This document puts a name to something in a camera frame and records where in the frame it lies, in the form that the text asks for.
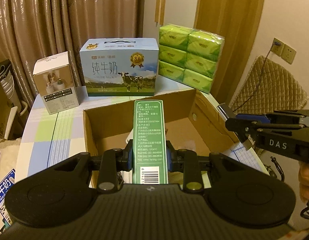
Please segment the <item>person right hand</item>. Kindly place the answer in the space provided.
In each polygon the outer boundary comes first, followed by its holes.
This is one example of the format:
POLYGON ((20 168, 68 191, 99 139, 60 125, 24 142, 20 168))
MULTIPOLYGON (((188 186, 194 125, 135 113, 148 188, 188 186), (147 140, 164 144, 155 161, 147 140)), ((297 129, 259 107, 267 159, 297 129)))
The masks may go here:
POLYGON ((309 201, 309 164, 299 162, 298 180, 300 198, 306 203, 309 201))

